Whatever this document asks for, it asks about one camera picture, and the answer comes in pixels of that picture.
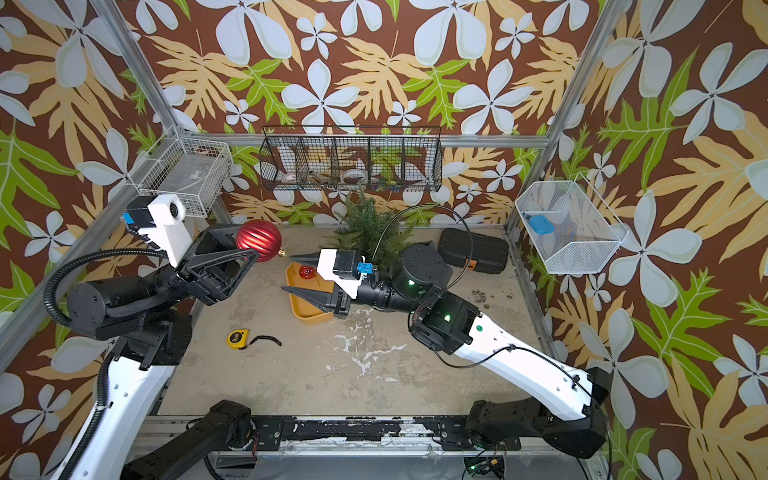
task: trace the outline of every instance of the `blue object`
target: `blue object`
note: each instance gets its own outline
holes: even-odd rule
[[[528,218],[528,225],[531,226],[534,232],[539,235],[546,235],[547,233],[554,232],[554,225],[551,221],[547,220],[544,215],[533,215]]]
[[[363,263],[360,262],[357,264],[357,271],[360,273],[366,273],[369,275],[373,274],[373,263]]]

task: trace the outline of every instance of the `black plastic case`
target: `black plastic case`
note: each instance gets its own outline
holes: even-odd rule
[[[501,273],[507,266],[508,245],[503,238],[472,234],[474,242],[469,269],[481,273]],[[446,228],[440,235],[437,251],[442,259],[453,266],[464,266],[469,254],[469,237],[466,230]]]

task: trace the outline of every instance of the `small red ornament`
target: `small red ornament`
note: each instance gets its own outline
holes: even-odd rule
[[[302,265],[301,268],[299,268],[299,276],[304,280],[311,280],[315,278],[315,269],[309,265]]]
[[[250,220],[237,231],[235,244],[241,250],[252,248],[259,252],[257,262],[272,260],[282,250],[280,231],[266,220]]]

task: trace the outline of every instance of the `brown wallpaper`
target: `brown wallpaper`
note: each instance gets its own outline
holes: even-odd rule
[[[120,7],[174,114],[192,131],[276,125],[318,133],[323,129],[310,125],[354,124],[376,133],[396,126],[413,134],[437,134],[437,127],[443,134],[545,134],[601,3],[179,0]],[[483,37],[485,45],[476,45]],[[269,192],[258,149],[233,152],[238,166],[224,200],[238,220],[343,217],[349,191]],[[476,223],[504,222],[535,152],[446,153],[440,191],[367,194],[382,209],[440,203]],[[451,219],[427,208],[409,221]]]
[[[87,2],[0,8],[1,329],[160,129]],[[140,243],[122,227],[104,248]],[[150,268],[122,257],[94,263],[88,279]],[[48,319],[0,375],[0,478],[48,478],[90,411],[105,346]]]
[[[547,178],[586,174],[636,242],[583,276],[522,243],[562,358],[614,373],[615,478],[768,478],[767,15],[635,2]]]

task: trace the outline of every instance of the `tape measure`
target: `tape measure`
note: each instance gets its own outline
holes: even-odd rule
[[[279,346],[283,346],[283,343],[280,342],[278,339],[276,339],[273,336],[269,335],[258,335],[255,336],[250,342],[248,342],[248,329],[239,329],[234,330],[230,333],[230,335],[227,337],[227,346],[231,349],[237,349],[237,350],[245,350],[248,348],[248,346],[253,345],[253,342],[256,342],[257,340],[271,340],[275,342]]]
[[[243,349],[248,341],[248,330],[235,330],[227,337],[227,346],[231,349]]]

